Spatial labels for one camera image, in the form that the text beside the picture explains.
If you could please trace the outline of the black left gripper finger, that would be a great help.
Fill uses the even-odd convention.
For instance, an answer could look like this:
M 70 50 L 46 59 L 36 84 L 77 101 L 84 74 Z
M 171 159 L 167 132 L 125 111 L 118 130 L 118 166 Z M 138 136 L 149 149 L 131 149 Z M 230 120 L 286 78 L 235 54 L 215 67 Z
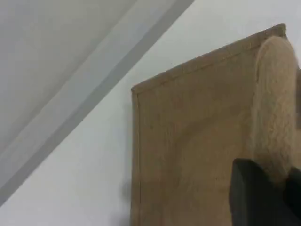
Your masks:
M 285 202 L 291 211 L 285 226 L 301 225 L 301 171 L 292 167 L 285 184 Z
M 229 205 L 234 226 L 286 224 L 286 209 L 278 190 L 250 159 L 233 161 Z

